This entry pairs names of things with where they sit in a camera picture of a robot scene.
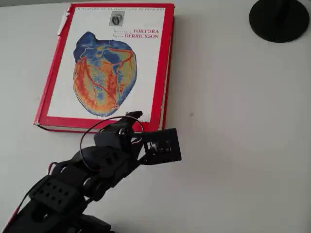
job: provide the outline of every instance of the black round stand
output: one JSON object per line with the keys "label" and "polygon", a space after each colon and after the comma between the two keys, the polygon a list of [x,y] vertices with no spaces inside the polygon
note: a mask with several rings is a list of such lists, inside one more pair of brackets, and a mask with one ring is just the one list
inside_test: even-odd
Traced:
{"label": "black round stand", "polygon": [[307,30],[309,21],[307,9],[297,0],[259,0],[249,14],[253,31],[277,43],[299,38]]}

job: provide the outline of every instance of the book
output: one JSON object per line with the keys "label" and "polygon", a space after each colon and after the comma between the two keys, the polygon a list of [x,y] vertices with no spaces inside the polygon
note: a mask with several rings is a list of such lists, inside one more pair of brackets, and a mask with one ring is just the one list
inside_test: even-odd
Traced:
{"label": "book", "polygon": [[102,119],[142,111],[146,132],[163,129],[173,12],[170,3],[71,4],[34,125],[85,132]]}

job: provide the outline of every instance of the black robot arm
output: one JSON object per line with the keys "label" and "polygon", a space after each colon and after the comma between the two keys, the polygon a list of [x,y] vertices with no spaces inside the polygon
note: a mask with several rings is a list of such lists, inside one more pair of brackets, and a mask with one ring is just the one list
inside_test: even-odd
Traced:
{"label": "black robot arm", "polygon": [[[94,136],[95,146],[57,163],[29,193],[30,202],[10,220],[4,233],[104,233],[110,225],[83,215],[92,201],[139,165],[181,160],[176,129],[135,133],[142,112],[130,112]],[[145,154],[139,159],[144,146]]]}

